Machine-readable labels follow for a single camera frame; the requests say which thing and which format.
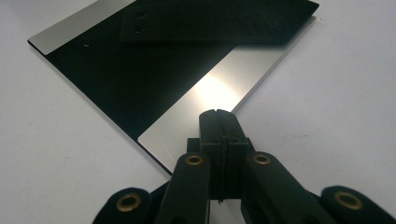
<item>mounting hole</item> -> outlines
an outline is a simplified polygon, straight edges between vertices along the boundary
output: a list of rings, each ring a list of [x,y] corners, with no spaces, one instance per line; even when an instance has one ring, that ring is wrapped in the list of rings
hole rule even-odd
[[[335,192],[334,196],[335,196],[335,200],[344,207],[353,210],[359,210],[363,208],[363,203],[361,202],[361,200],[351,193],[344,191],[337,191]]]
[[[120,212],[131,212],[132,210],[136,209],[141,202],[142,199],[139,197],[139,195],[135,193],[128,193],[123,195],[117,201],[117,209],[119,209]]]
[[[204,160],[199,157],[199,156],[190,156],[186,159],[186,163],[189,165],[199,165],[203,162]]]
[[[142,24],[136,25],[136,27],[134,28],[134,31],[137,32],[138,34],[141,33],[143,30],[145,29],[145,27]]]
[[[138,12],[136,12],[136,17],[137,17],[138,19],[142,19],[142,18],[146,17],[146,12],[144,12],[144,11],[138,11]]]
[[[271,162],[271,160],[267,156],[264,156],[264,155],[255,155],[253,157],[253,160],[256,163],[261,164],[261,165],[265,165],[265,164],[268,164]]]

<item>silver metal border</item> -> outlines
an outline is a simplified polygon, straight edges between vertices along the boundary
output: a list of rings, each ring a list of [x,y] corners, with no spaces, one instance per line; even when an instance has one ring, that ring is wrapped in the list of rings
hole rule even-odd
[[[47,55],[132,2],[134,0],[96,1],[28,40],[42,54]]]
[[[282,47],[238,46],[185,93],[138,142],[168,171],[186,153],[187,139],[199,137],[198,117],[209,109],[235,111],[312,26],[312,17]]]

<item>white background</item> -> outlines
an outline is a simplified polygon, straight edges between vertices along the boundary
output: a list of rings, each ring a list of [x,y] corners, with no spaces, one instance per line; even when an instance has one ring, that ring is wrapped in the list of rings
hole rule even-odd
[[[396,1],[317,2],[236,115],[307,189],[344,185],[396,217]],[[0,0],[0,223],[91,223],[114,192],[169,178],[26,42],[91,3]],[[214,206],[211,223],[238,213]]]

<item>small hole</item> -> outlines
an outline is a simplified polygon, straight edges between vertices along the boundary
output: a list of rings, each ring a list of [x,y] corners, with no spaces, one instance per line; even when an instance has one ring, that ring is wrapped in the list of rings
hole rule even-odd
[[[125,194],[117,201],[117,209],[119,209],[120,212],[131,212],[136,209],[141,202],[142,200],[139,195],[135,193]]]
[[[144,27],[143,25],[136,25],[136,27],[134,28],[134,30],[135,30],[137,33],[142,32],[144,29],[145,29],[145,27]]]
[[[265,165],[265,164],[268,164],[268,163],[271,162],[271,160],[268,157],[264,156],[264,155],[256,155],[256,156],[253,157],[253,160],[256,163],[261,164],[261,165]]]
[[[138,11],[138,12],[136,12],[136,17],[138,18],[138,19],[142,19],[143,17],[145,17],[146,16],[146,12],[144,12],[144,11]]]

